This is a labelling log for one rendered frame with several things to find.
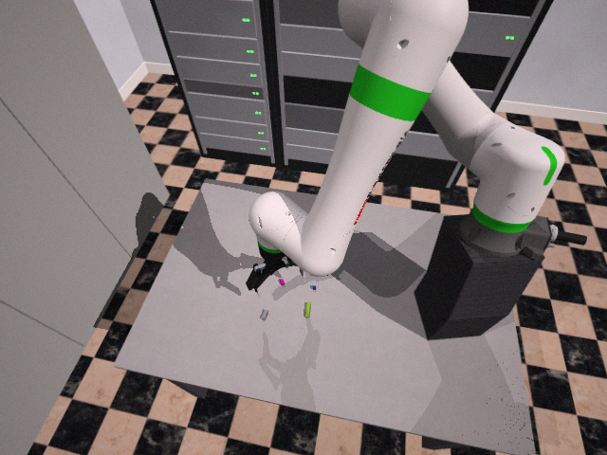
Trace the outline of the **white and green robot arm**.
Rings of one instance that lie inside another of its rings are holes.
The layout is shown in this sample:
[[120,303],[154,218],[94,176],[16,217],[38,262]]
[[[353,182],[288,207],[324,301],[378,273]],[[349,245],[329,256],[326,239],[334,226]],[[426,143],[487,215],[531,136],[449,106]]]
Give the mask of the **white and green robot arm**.
[[466,243],[492,256],[523,252],[536,260],[555,240],[586,244],[587,236],[537,215],[564,164],[562,148],[494,114],[450,61],[468,0],[339,0],[338,15],[363,50],[335,148],[309,213],[278,191],[252,203],[249,223],[264,260],[290,259],[316,277],[335,272],[421,110],[450,155],[480,179],[459,227]]

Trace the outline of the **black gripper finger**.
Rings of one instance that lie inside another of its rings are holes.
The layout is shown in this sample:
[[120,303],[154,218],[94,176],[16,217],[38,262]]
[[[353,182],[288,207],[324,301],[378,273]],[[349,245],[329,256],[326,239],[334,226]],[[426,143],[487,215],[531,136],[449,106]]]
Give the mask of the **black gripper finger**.
[[[297,265],[296,265],[296,264],[295,264],[293,261],[290,261],[290,263],[289,263],[287,266],[292,266],[292,265],[297,266]],[[305,272],[303,272],[303,271],[300,269],[300,273],[301,273],[301,275],[303,276],[303,278],[305,278]]]
[[268,276],[272,275],[279,268],[272,268],[271,270],[265,269],[266,263],[264,264],[254,264],[253,270],[251,271],[246,285],[248,287],[248,291],[254,288],[255,292],[257,292],[259,298],[262,297],[260,291],[260,285],[267,279]]

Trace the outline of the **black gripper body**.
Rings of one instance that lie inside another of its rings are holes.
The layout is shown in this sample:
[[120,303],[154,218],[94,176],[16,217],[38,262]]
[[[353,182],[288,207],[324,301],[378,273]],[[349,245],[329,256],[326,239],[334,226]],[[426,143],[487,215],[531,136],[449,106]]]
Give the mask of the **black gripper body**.
[[280,269],[280,266],[281,266],[281,268],[285,267],[285,263],[272,264],[272,263],[267,262],[266,260],[264,261],[264,263],[266,263],[265,269],[269,269],[269,270],[271,270],[273,267],[279,268],[279,269]]

